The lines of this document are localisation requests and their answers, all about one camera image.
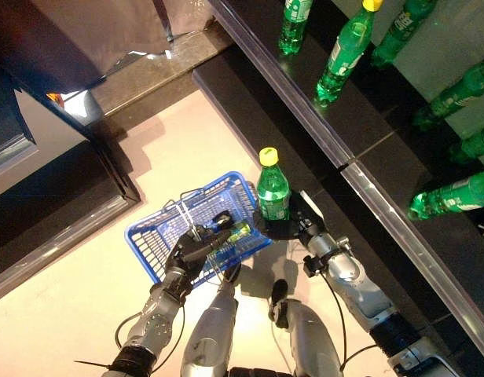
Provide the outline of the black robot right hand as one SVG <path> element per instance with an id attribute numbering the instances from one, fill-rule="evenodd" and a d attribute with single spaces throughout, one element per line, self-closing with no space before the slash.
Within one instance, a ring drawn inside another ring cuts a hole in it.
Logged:
<path id="1" fill-rule="evenodd" d="M 289 210 L 289 219 L 267 220 L 258 207 L 253 213 L 256 229 L 271 240 L 300 240 L 304 246 L 314 236 L 327 232 L 324 220 L 294 190 L 291 190 Z"/>

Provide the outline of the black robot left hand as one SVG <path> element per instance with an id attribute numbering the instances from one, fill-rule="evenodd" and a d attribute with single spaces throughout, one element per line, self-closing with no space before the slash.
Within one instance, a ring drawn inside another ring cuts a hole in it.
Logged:
<path id="1" fill-rule="evenodd" d="M 167 257 L 166 275 L 180 272 L 183 280 L 192 286 L 194 280 L 200 275 L 207 256 L 219 249 L 231 235 L 232 232 L 229 229 L 215 232 L 203 225 L 195 225 L 179 237 Z"/>

